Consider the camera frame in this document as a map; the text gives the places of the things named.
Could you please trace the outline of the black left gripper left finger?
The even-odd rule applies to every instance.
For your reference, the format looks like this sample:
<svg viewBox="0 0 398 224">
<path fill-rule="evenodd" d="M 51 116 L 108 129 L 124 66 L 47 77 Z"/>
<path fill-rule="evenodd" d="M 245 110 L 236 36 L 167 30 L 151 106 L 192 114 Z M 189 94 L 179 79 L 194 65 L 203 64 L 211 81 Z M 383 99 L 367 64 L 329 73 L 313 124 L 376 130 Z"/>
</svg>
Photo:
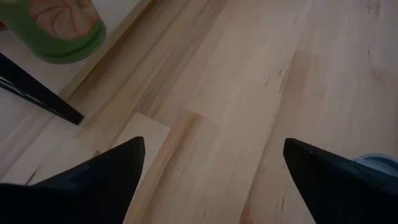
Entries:
<svg viewBox="0 0 398 224">
<path fill-rule="evenodd" d="M 122 224 L 145 153 L 134 137 L 34 185 L 0 184 L 0 224 Z"/>
</svg>

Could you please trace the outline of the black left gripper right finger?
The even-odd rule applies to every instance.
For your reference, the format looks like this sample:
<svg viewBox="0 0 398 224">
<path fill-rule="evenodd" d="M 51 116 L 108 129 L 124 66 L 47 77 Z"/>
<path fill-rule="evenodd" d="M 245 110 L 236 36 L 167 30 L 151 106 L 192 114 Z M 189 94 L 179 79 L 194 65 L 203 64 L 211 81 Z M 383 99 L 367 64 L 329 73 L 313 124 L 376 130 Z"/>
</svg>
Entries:
<svg viewBox="0 0 398 224">
<path fill-rule="evenodd" d="M 287 138 L 283 155 L 316 224 L 398 224 L 398 178 Z"/>
</svg>

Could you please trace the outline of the light blue object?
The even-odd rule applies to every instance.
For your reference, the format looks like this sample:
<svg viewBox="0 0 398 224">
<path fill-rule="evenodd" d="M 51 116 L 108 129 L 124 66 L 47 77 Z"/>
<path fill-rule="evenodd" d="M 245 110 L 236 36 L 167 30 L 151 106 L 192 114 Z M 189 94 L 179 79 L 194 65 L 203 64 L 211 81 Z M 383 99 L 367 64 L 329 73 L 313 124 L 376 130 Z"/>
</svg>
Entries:
<svg viewBox="0 0 398 224">
<path fill-rule="evenodd" d="M 365 154 L 354 161 L 398 178 L 398 158 L 386 154 Z"/>
</svg>

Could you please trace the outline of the tin can green label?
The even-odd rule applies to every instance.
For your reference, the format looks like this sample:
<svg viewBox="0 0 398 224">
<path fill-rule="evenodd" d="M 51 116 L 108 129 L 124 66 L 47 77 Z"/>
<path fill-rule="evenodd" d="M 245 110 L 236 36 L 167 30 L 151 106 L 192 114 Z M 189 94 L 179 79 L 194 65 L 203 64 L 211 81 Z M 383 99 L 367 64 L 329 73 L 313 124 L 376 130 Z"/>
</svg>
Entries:
<svg viewBox="0 0 398 224">
<path fill-rule="evenodd" d="M 0 0 L 0 21 L 38 58 L 55 64 L 88 57 L 106 35 L 92 0 Z"/>
</svg>

